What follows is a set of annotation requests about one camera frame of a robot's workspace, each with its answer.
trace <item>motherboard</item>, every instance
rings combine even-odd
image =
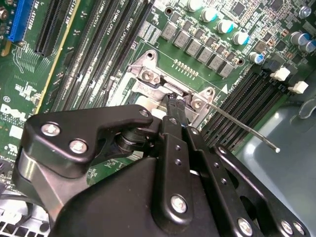
[[[315,0],[0,0],[0,182],[37,113],[140,104],[173,93],[209,146],[258,128],[315,69]],[[93,184],[135,158],[92,167]]]

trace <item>black ram slot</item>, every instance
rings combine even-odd
[[[71,0],[51,0],[36,43],[35,53],[48,57],[54,47],[62,28]]]
[[[243,81],[222,104],[221,109],[254,128],[284,94],[280,84],[270,80],[267,73],[252,68]],[[247,136],[247,132],[219,113],[215,113],[202,129],[208,146],[221,144],[231,151]]]
[[[65,101],[66,94],[68,93],[69,88],[72,88],[75,81],[78,71],[84,64],[84,57],[87,52],[89,52],[89,48],[92,46],[92,42],[96,36],[96,32],[100,27],[102,20],[105,17],[106,11],[110,5],[110,1],[98,0],[94,3],[94,6],[89,14],[89,19],[86,23],[84,31],[82,33],[82,37],[76,47],[76,53],[71,59],[70,65],[64,75],[62,85],[58,92],[57,98],[53,104],[51,112],[57,111],[60,103]],[[93,29],[92,37],[89,38],[89,32]]]

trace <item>ram slot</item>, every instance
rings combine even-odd
[[[104,19],[93,48],[90,50],[87,60],[77,76],[77,81],[64,110],[75,110],[79,107],[91,77],[103,60],[103,55],[109,53],[109,43],[112,42],[115,28],[120,27],[119,21],[124,17],[124,10],[127,9],[128,0],[124,1],[121,8],[119,8],[120,3],[121,1],[119,0],[112,1],[107,17]]]
[[[51,112],[59,111],[64,108],[71,88],[75,83],[76,76],[84,63],[84,57],[88,54],[90,47],[96,36],[96,32],[105,17],[106,11],[110,5],[109,0],[97,0],[90,12],[90,17],[78,43],[76,53],[71,59],[71,63],[64,75],[62,85],[60,86],[56,100],[52,106]]]
[[[48,57],[53,53],[70,3],[71,0],[50,1],[44,23],[36,43],[35,53],[43,57]]]
[[[133,32],[134,26],[140,16],[139,12],[144,8],[145,5],[147,5],[145,1],[130,2],[129,7],[126,9],[124,13],[126,17],[122,19],[122,21],[120,22],[120,28],[118,28],[115,33],[115,38],[112,40],[112,44],[109,47],[109,51],[106,55],[104,55],[105,57],[102,59],[102,64],[93,76],[95,86],[93,90],[89,90],[85,95],[83,103],[81,104],[81,108],[95,107],[98,101],[97,99],[104,96],[102,94],[102,88],[104,87],[105,83],[109,78],[111,68],[116,63],[116,61],[121,57],[121,52],[124,49],[124,46],[127,44],[129,35],[131,33],[135,33]]]

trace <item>cable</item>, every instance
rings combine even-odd
[[[34,205],[37,205],[37,206],[40,206],[41,208],[44,209],[44,211],[47,212],[48,214],[48,221],[49,221],[49,226],[50,226],[50,229],[52,230],[52,223],[53,223],[53,220],[51,219],[50,215],[49,215],[49,212],[47,211],[47,209],[39,202],[27,197],[27,196],[24,196],[24,195],[13,195],[13,194],[2,194],[0,196],[0,200],[15,200],[15,201],[23,201],[23,202],[26,202],[26,203],[31,203],[31,204],[34,204]]]

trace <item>capacitor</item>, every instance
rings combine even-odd
[[[203,0],[189,0],[188,1],[188,10],[191,12],[195,12],[202,7]]]
[[[307,42],[306,45],[298,46],[298,48],[306,53],[312,53],[316,49],[316,41],[315,40],[310,40]]]
[[[310,35],[307,33],[294,32],[291,34],[290,42],[294,45],[306,45],[311,39]]]
[[[239,31],[233,35],[234,44],[245,45],[249,42],[249,40],[250,40],[250,37],[245,32]]]
[[[233,22],[230,20],[220,20],[217,24],[217,31],[222,34],[232,32],[233,28]]]
[[[212,7],[203,9],[201,18],[204,22],[211,22],[217,18],[217,10]]]
[[[249,59],[251,62],[254,62],[255,64],[262,64],[263,61],[265,60],[265,57],[263,54],[259,54],[256,52],[251,52],[249,54]]]

